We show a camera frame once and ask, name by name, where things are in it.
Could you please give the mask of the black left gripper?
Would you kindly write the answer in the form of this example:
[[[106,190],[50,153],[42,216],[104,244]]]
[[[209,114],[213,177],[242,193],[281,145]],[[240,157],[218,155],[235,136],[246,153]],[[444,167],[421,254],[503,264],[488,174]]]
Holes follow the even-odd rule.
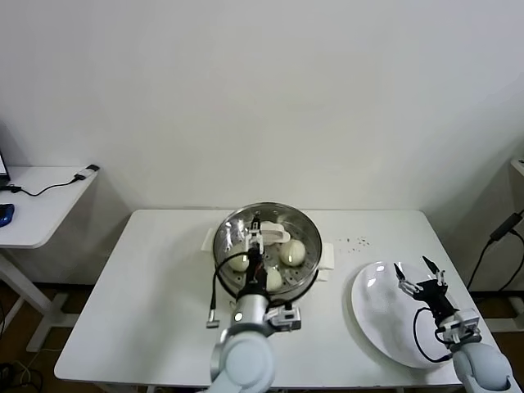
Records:
[[[256,212],[251,221],[251,230],[246,235],[246,250],[248,251],[248,267],[246,270],[246,286],[266,289],[267,273],[264,269],[264,258],[260,251],[264,250],[264,239],[261,231],[260,213]]]

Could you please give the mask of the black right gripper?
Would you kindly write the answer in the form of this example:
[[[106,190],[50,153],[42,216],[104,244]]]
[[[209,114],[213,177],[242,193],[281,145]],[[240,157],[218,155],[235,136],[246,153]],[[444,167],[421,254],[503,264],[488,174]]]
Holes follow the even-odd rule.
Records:
[[[425,255],[422,260],[432,274],[431,279],[414,284],[406,279],[399,265],[394,264],[398,287],[407,295],[416,294],[416,300],[424,302],[430,309],[435,323],[441,324],[445,319],[452,317],[457,309],[446,296],[448,286],[445,281],[445,271]]]

